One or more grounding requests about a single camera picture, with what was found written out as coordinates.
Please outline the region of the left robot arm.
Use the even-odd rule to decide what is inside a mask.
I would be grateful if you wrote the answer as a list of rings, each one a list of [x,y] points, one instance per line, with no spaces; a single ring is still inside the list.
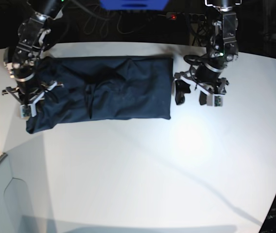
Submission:
[[[185,102],[185,94],[191,93],[190,86],[200,91],[200,105],[221,107],[226,94],[227,78],[221,73],[228,63],[238,57],[239,48],[236,40],[238,19],[233,8],[241,5],[237,0],[206,0],[204,20],[194,30],[190,15],[185,12],[186,24],[194,40],[202,42],[206,48],[203,55],[188,54],[183,57],[189,69],[175,73],[175,102]]]

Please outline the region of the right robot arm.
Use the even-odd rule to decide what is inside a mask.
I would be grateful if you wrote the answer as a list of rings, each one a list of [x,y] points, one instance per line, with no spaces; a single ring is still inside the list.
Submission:
[[[21,96],[20,104],[27,105],[35,92],[42,90],[35,77],[35,67],[45,49],[44,32],[48,31],[47,21],[56,19],[66,0],[28,0],[32,12],[18,29],[19,41],[5,50],[3,62],[9,75],[17,83]]]

